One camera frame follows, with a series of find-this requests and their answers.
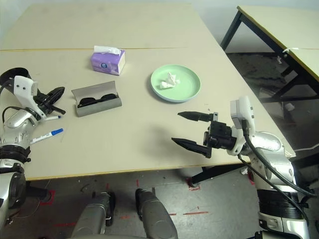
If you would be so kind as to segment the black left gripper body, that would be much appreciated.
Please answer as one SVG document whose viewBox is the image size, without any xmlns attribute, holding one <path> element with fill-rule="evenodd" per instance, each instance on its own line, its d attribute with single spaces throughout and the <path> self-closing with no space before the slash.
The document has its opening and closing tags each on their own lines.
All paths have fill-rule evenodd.
<svg viewBox="0 0 319 239">
<path fill-rule="evenodd" d="M 34 96 L 34 101 L 45 114 L 52 113 L 50 97 L 51 97 L 50 93 L 45 94 L 45 93 L 42 93 L 41 91 L 38 91 L 37 95 Z"/>
</svg>

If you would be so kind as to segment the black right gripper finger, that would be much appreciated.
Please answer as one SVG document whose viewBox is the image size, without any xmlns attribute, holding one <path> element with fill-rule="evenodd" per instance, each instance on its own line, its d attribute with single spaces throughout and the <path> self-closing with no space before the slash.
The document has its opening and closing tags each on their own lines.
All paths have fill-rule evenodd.
<svg viewBox="0 0 319 239">
<path fill-rule="evenodd" d="M 217 112 L 214 112 L 212 114 L 205 114 L 200 112 L 179 112 L 178 115 L 192 121 L 204 121 L 204 122 L 218 121 Z"/>
<path fill-rule="evenodd" d="M 211 152 L 212 152 L 212 148 L 211 147 L 199 145 L 195 141 L 188 140 L 188 139 L 173 138 L 173 137 L 171 139 L 177 145 L 185 148 L 186 150 L 189 150 L 189 151 L 192 151 L 192 152 L 195 152 L 195 153 L 199 153 L 199 154 L 205 156 L 206 158 L 211 158 Z"/>
</svg>

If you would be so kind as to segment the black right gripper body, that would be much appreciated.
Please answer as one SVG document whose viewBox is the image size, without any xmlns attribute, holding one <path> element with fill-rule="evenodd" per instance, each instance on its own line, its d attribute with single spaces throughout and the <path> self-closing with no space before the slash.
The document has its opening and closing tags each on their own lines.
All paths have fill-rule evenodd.
<svg viewBox="0 0 319 239">
<path fill-rule="evenodd" d="M 204 132 L 203 145 L 207 147 L 231 150 L 235 142 L 231 127 L 222 122 L 211 121 L 209 128 Z"/>
</svg>

